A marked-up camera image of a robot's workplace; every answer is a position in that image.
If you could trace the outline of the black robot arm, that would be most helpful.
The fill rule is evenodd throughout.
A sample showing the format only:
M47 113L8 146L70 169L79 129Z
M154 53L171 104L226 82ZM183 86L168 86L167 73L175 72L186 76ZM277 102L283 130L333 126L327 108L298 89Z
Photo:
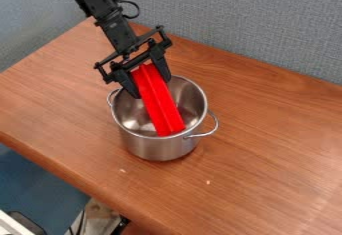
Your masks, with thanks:
M136 35L123 13L122 3L128 3L140 10L138 4L127 0L75 0L87 17L95 19L95 25L102 28L115 52L94 68L102 74L106 83L118 82L130 95L139 99L138 83L132 78L132 70L147 60L152 61L163 80L171 80L171 71L166 61L166 49L172 45L166 35L164 27L156 26L143 35Z

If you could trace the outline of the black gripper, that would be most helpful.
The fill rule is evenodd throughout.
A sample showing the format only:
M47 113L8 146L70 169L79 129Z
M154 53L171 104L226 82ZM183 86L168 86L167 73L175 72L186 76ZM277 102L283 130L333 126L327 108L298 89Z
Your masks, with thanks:
M139 99L139 89L130 72L147 60L152 61L163 80L171 80L164 53L172 46L172 41L166 35L164 27L159 25L138 36L122 14L98 21L96 25L103 29L115 52L96 62L94 68L100 72L106 83L118 82L130 95Z

